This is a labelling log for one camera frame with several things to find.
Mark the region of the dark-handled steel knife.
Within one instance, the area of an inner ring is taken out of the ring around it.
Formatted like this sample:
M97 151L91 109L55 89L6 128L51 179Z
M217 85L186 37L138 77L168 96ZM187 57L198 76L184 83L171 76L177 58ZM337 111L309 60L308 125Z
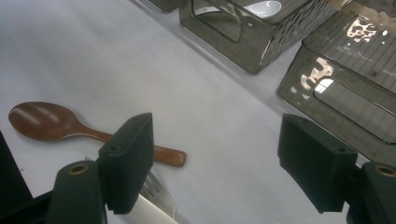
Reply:
M133 210L123 215L130 224L179 224L156 205L148 201L141 194L136 201Z

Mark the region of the brown wooden spoon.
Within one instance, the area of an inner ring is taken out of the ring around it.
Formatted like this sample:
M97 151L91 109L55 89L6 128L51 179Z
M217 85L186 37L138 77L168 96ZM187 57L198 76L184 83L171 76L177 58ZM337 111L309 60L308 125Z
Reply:
M20 134L36 141L57 141L74 136L90 137L105 143L100 150L104 160L157 161L181 167L187 160L183 151L159 147L153 141L151 113L128 119L113 135L82 124L70 109L46 102L25 102L15 105L8 120Z

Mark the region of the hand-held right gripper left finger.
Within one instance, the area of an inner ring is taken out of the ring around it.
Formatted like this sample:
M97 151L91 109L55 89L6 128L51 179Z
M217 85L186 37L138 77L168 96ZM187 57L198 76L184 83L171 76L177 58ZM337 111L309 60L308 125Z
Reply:
M107 208L132 211L154 160L151 113L128 119L100 148L97 160Z

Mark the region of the white ceramic spoon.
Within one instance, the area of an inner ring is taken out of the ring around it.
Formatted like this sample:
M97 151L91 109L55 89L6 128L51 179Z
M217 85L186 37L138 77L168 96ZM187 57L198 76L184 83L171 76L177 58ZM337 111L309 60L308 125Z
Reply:
M261 19L274 16L281 8L282 4L276 0L265 0L248 6L243 6L243 9L246 9ZM220 12L220 9L217 7L198 7L193 12L195 15L203 15L206 13Z

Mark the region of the smoky transparent plastic bin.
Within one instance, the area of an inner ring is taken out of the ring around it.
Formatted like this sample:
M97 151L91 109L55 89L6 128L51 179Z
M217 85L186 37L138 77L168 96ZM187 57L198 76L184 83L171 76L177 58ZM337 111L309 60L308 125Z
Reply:
M257 74L350 0L276 0L282 8L265 19L243 9L260 1L265 0L180 0L179 21L242 69ZM198 7L220 12L195 15Z
M396 0L351 0L303 39L277 93L365 158L396 166Z
M170 12L178 8L179 0L149 0L155 7L162 11Z

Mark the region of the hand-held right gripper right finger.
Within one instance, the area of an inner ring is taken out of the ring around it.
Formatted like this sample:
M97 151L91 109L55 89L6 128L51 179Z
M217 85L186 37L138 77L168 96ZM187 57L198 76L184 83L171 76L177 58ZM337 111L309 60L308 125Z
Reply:
M358 153L309 119L282 117L277 155L285 169L320 212L340 212L342 188Z

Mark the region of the dark-handled steel fork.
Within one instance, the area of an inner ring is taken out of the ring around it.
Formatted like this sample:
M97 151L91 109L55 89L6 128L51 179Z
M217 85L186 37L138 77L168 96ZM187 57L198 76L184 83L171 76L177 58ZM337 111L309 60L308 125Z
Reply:
M140 194L148 201L160 208L172 219L176 218L177 206L169 191L162 185L157 177L149 172Z

